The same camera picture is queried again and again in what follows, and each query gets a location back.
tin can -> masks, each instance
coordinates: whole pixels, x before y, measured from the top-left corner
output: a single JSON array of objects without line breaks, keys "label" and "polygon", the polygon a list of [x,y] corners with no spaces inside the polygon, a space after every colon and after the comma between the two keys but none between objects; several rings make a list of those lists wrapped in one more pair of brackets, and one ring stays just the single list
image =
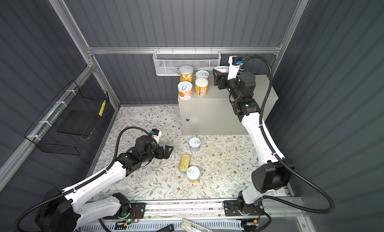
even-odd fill
[{"label": "tin can", "polygon": [[196,166],[191,166],[187,170],[187,179],[191,183],[197,183],[200,180],[200,169]]},{"label": "tin can", "polygon": [[189,65],[184,65],[179,68],[180,81],[193,82],[193,68]]},{"label": "tin can", "polygon": [[214,69],[216,69],[217,71],[222,72],[222,73],[229,72],[228,66],[217,66],[217,67],[214,67]]},{"label": "tin can", "polygon": [[197,137],[193,137],[189,140],[189,148],[191,149],[192,152],[197,152],[200,150],[200,144],[201,141]]},{"label": "tin can", "polygon": [[209,77],[208,71],[200,70],[196,72],[196,79],[199,79],[199,78],[208,79],[208,77]]},{"label": "tin can", "polygon": [[190,160],[191,160],[191,157],[189,155],[184,154],[183,156],[181,156],[179,170],[182,173],[187,173],[187,169],[189,167],[189,161]]},{"label": "tin can", "polygon": [[205,96],[208,93],[208,80],[204,78],[196,79],[195,90],[198,96]]},{"label": "tin can", "polygon": [[192,83],[188,81],[180,82],[177,85],[179,97],[183,100],[188,100],[192,97]]}]

wire mesh basket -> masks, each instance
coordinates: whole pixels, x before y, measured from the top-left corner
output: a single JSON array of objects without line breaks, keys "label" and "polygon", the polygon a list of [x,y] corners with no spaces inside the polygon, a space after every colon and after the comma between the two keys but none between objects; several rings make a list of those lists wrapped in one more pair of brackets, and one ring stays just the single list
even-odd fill
[{"label": "wire mesh basket", "polygon": [[212,75],[213,68],[220,66],[220,60],[220,51],[189,54],[153,52],[153,62],[158,76],[179,76],[179,68],[184,65],[192,66],[194,72],[205,70]]},{"label": "wire mesh basket", "polygon": [[44,121],[39,129],[30,128],[24,135],[47,153],[80,155],[109,102],[103,90],[76,87]]}]

gray metal cabinet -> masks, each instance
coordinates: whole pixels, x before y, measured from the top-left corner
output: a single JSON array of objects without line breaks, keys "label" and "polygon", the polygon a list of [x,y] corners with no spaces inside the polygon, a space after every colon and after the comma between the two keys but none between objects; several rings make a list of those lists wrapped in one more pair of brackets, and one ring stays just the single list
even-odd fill
[{"label": "gray metal cabinet", "polygon": [[[255,75],[256,87],[253,98],[261,107],[269,79],[266,75]],[[233,113],[226,89],[218,90],[214,86],[213,76],[209,76],[208,94],[199,97],[195,94],[189,100],[178,98],[181,123],[184,135],[248,134]],[[272,88],[264,109],[264,120],[268,117],[278,97]]]}]

white wire basket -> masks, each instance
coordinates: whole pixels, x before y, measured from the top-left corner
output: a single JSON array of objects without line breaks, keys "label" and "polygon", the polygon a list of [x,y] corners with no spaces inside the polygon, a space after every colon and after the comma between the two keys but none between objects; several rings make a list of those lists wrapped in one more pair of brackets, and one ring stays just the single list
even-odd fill
[{"label": "white wire basket", "polygon": [[184,65],[192,66],[194,73],[205,70],[212,75],[214,67],[220,66],[220,60],[220,51],[188,54],[153,52],[153,63],[158,76],[179,76],[179,68]]}]

floor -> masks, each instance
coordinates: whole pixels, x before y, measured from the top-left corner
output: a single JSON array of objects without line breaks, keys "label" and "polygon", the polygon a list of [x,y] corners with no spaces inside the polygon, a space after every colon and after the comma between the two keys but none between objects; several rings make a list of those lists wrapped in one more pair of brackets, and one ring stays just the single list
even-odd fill
[{"label": "floor", "polygon": [[[120,131],[127,126],[138,126],[148,131],[163,132],[160,146],[174,146],[167,160],[154,159],[130,176],[108,186],[92,200],[107,198],[121,192],[130,200],[201,199],[237,197],[238,192],[251,183],[251,173],[258,167],[258,157],[248,135],[202,135],[198,152],[191,152],[188,141],[193,136],[182,135],[178,106],[121,107],[109,133],[94,172],[110,163]],[[142,135],[139,130],[126,131],[120,140],[119,152],[134,146]],[[190,183],[178,167],[181,156],[191,156],[190,166],[200,168],[200,181]],[[273,196],[286,196],[283,188]]]}]

